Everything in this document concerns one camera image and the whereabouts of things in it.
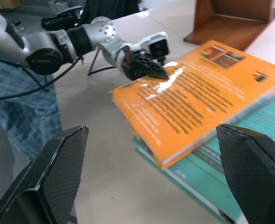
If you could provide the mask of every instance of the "robotic arm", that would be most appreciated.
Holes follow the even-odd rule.
[[[102,50],[106,61],[129,79],[144,75],[167,78],[154,59],[169,54],[167,35],[160,32],[129,44],[117,33],[113,22],[98,17],[68,31],[34,32],[21,36],[13,24],[0,16],[0,58],[28,67],[40,75],[52,74],[78,57]]]

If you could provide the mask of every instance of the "white table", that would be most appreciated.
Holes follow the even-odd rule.
[[[159,31],[169,35],[175,60],[197,46],[183,42],[193,29],[195,0],[180,0],[115,21],[130,43]],[[275,22],[247,52],[275,64]],[[93,53],[56,84],[63,128],[87,124],[90,129],[76,198],[83,224],[218,224],[206,210],[138,156],[129,126],[110,101],[108,91],[128,79],[117,70],[87,77]],[[100,56],[95,69],[108,64]]]

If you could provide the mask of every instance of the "orange book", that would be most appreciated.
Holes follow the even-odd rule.
[[[167,168],[275,94],[275,65],[209,41],[165,66],[168,80],[143,77],[111,91],[154,161]]]

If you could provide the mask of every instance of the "plaid shirt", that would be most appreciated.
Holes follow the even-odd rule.
[[[30,71],[41,84],[44,77]],[[22,69],[0,62],[0,97],[36,89],[38,84]],[[36,93],[0,101],[0,123],[9,140],[30,160],[35,159],[44,144],[61,131],[55,86],[50,92]]]

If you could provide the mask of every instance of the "book cover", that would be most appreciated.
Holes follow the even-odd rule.
[[[275,141],[275,97],[236,125],[266,134]],[[134,138],[134,142],[138,145],[139,154],[155,166],[142,143],[137,138]],[[216,216],[220,217],[223,213],[236,222],[241,215],[224,176],[217,138],[211,139],[162,173]]]
[[[165,66],[168,80],[143,77],[111,92],[161,168],[176,163],[275,92],[275,65],[210,41]]]

